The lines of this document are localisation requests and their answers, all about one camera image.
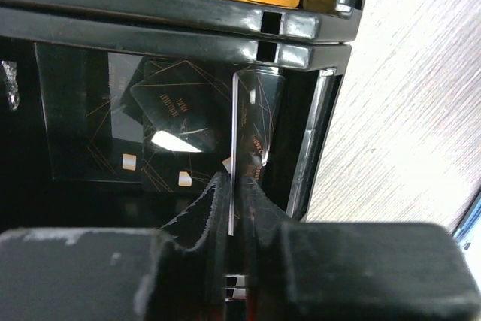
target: wooden surface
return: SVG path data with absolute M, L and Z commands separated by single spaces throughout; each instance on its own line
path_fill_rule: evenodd
M 309 220 L 457 225 L 481 187 L 481 0 L 367 0 Z

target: glossy black plastic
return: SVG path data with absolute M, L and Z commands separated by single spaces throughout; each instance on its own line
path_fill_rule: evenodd
M 118 53 L 272 65 L 301 71 L 335 67 L 340 73 L 345 72 L 351 52 L 351 46 L 346 44 L 274 43 L 7 7 L 0 7 L 0 36 Z
M 332 11 L 314 12 L 235 0 L 1 0 L 106 17 L 148 20 L 199 29 L 303 42 L 352 41 L 364 0 L 337 0 Z
M 78 134 L 83 126 L 77 123 L 70 124 L 75 117 L 72 118 L 69 112 L 83 112 L 82 117 L 85 119 L 82 103 L 72 97 L 74 94 L 82 94 L 81 84 L 86 79 L 90 83 L 98 84 L 96 87 L 100 88 L 105 86 L 108 88 L 109 81 L 116 82 L 107 77 L 108 60 L 103 51 L 39 44 L 37 50 L 44 51 L 36 53 L 32 42 L 11 38 L 0 38 L 0 44 L 0 59 L 17 62 L 20 94 L 20 106 L 14 112 L 8 109 L 6 99 L 2 99 L 1 119 L 6 130 L 2 132 L 2 144 L 6 145 L 2 161 L 9 166 L 6 176 L 2 178 L 2 189 L 7 196 L 0 202 L 0 229 L 18 226 L 161 226 L 196 200 L 200 194 L 199 189 L 182 194 L 155 190 L 145 192 L 141 179 L 137 179 L 137 173 L 127 174 L 128 172 L 123 171 L 120 165 L 115 165 L 112 161 L 110 163 L 116 167 L 117 176 L 123 172 L 128 179 L 119 179 L 121 183 L 112 182 L 117 176 L 109 175 L 108 172 L 90 173 L 88 177 L 97 180 L 94 182 L 85 181 L 89 178 L 83 181 L 79 179 L 78 175 L 83 172 L 84 162 L 78 162 L 75 149 L 65 146 L 76 144 L 72 143 L 72 138 L 83 137 L 82 134 Z M 90 65 L 82 66 L 86 65 L 85 61 L 88 60 Z M 341 68 L 345 68 L 347 60 L 348 55 L 345 55 L 338 58 L 335 63 L 343 64 Z M 296 195 L 295 212 L 291 214 L 295 218 L 302 218 L 310 201 L 316 164 L 325 140 L 326 128 L 323 125 L 328 124 L 334 110 L 334 104 L 327 100 L 337 97 L 339 87 L 333 86 L 328 88 L 328 92 L 318 94 L 316 89 L 319 82 L 325 81 L 320 77 L 322 74 L 320 71 L 280 69 L 280 72 L 286 81 L 280 98 L 276 100 L 279 111 L 271 139 L 269 162 L 262 177 L 262 187 L 271 199 L 277 201 L 279 207 L 287 210 L 289 204 L 293 203 L 292 181 L 298 172 L 298 166 L 303 164 L 300 154 L 308 149 L 311 159 L 309 167 L 306 168 L 308 177 L 304 177 L 301 184 L 303 192 Z M 329 79 L 333 84 L 340 84 L 342 76 L 341 71 L 334 70 L 333 76 Z M 42 82 L 44 86 L 49 84 L 48 89 L 44 89 L 44 97 L 41 94 Z M 69 89 L 73 87 L 76 91 L 67 91 L 66 87 Z M 88 91 L 90 93 L 83 95 L 84 98 L 89 94 L 93 95 L 90 90 Z M 100 97 L 98 102 L 92 103 L 89 109 L 94 111 L 106 102 L 100 100 L 103 92 L 98 94 Z M 50 105 L 45 104 L 44 101 L 50 98 Z M 317 107 L 320 99 L 325 100 L 321 104 L 329 104 L 329 107 L 322 108 L 323 121 L 319 123 L 321 126 L 314 129 L 314 132 L 306 134 L 310 113 Z M 52 114 L 52 111 L 56 112 L 53 115 L 56 114 L 57 120 L 60 119 L 63 126 L 54 133 L 53 129 L 49 128 L 48 135 L 46 121 L 49 122 L 49 114 Z M 136 117 L 136 112 L 126 111 L 130 117 Z M 98 121 L 101 122 L 104 117 L 105 114 L 98 118 Z M 106 147 L 117 147 L 115 144 L 108 145 L 109 134 L 106 133 L 108 138 Z M 313 147 L 305 149 L 306 142 Z M 115 154 L 122 155 L 124 143 L 121 144 L 120 153 L 112 149 L 115 151 L 112 153 L 113 159 L 120 159 L 116 158 Z M 61 159 L 67 168 L 58 168 L 59 163 L 52 162 L 55 147 L 61 147 L 62 154 L 57 159 Z M 135 150 L 132 154 L 141 156 L 141 153 L 136 153 Z M 62 169 L 77 172 L 77 175 L 72 176 L 71 173 L 69 176 L 67 171 Z

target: black plastic slot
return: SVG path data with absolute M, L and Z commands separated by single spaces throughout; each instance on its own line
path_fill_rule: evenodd
M 274 130 L 271 162 L 266 166 L 262 189 L 269 199 L 275 199 L 277 205 L 285 210 L 319 72 L 286 70 L 283 75 L 286 85 L 280 103 L 280 121 Z
M 265 11 L 262 15 L 261 33 L 278 35 L 282 17 L 281 13 Z
M 237 285 L 237 277 L 236 276 L 228 276 L 225 278 L 225 285 L 227 287 L 236 287 Z
M 269 41 L 260 41 L 257 47 L 256 59 L 260 62 L 274 63 L 277 55 L 277 44 Z
M 234 297 L 234 289 L 227 289 L 225 291 L 225 297 L 226 298 L 233 298 Z
M 338 75 L 330 79 L 326 87 L 326 101 L 321 110 L 324 116 L 317 122 L 316 129 L 311 135 L 312 147 L 307 157 L 309 162 L 306 165 L 305 171 L 307 176 L 302 180 L 299 203 L 292 215 L 294 220 L 302 220 L 302 217 L 308 212 L 310 197 L 316 181 L 317 168 L 322 157 L 322 151 L 324 150 L 325 140 L 327 139 L 342 81 L 343 75 Z

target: black plastic tray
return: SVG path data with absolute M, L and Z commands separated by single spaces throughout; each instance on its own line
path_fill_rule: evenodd
M 364 3 L 364 0 L 337 0 L 337 10 L 327 14 L 235 0 L 0 1 L 313 43 L 354 40 Z
M 150 54 L 182 59 L 272 65 L 310 71 L 336 68 L 344 73 L 351 46 L 259 41 L 173 26 L 136 26 L 58 13 L 0 7 L 0 36 L 53 44 Z
M 44 67 L 43 75 L 40 75 L 37 64 L 41 58 L 35 52 L 35 44 L 0 38 L 0 45 L 0 60 L 17 62 L 20 94 L 16 111 L 8 110 L 7 99 L 0 98 L 0 119 L 4 128 L 1 134 L 4 145 L 2 163 L 8 165 L 1 183 L 4 197 L 0 202 L 0 229 L 19 226 L 161 226 L 194 200 L 189 197 L 178 199 L 169 193 L 145 196 L 138 183 L 54 179 L 45 123 L 45 112 L 49 110 L 43 105 L 40 77 L 51 77 L 50 83 L 55 84 L 56 77 L 77 82 L 81 77 L 89 78 L 94 74 L 83 73 L 78 67 L 82 62 L 70 64 L 59 56 L 54 58 L 58 62 L 53 62 L 50 68 Z M 58 54 L 66 54 L 69 49 L 78 51 L 75 47 L 65 47 L 65 52 Z M 330 67 L 307 72 L 280 70 L 286 82 L 274 127 L 271 160 L 265 168 L 262 187 L 273 202 L 296 219 L 301 219 L 307 212 L 348 57 L 349 54 L 343 54 L 337 58 L 337 64 L 343 63 L 337 70 Z M 66 92 L 62 100 L 66 102 L 70 93 L 62 84 L 68 82 L 59 82 L 58 96 L 62 99 L 62 92 Z M 65 112 L 61 115 L 68 118 Z M 77 132 L 73 124 L 62 128 L 60 141 L 62 137 L 71 138 L 72 129 Z

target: card chip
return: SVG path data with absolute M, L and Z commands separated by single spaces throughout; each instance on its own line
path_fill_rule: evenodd
M 229 173 L 232 174 L 232 157 L 228 157 L 227 159 L 224 159 L 222 161 L 222 164 L 225 167 L 225 170 Z
M 133 154 L 123 154 L 122 158 L 122 168 L 127 171 L 135 171 L 137 166 L 137 156 Z

